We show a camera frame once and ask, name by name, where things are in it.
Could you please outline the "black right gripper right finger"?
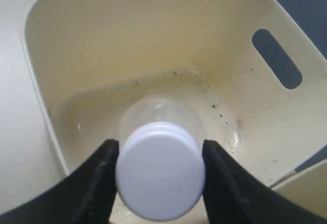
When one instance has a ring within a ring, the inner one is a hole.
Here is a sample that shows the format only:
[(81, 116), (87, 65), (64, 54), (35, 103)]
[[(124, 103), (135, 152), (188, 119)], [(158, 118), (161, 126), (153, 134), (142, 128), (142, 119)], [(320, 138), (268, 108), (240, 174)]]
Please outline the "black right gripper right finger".
[(209, 223), (326, 223), (263, 185), (216, 141), (202, 146), (203, 201)]

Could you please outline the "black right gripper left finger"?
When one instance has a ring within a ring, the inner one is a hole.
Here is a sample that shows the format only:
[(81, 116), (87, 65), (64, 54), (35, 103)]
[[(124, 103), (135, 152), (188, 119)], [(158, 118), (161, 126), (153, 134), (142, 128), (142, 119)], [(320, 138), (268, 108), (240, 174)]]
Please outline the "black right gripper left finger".
[(116, 197), (117, 140), (105, 140), (72, 174), (1, 214), (1, 223), (109, 223)]

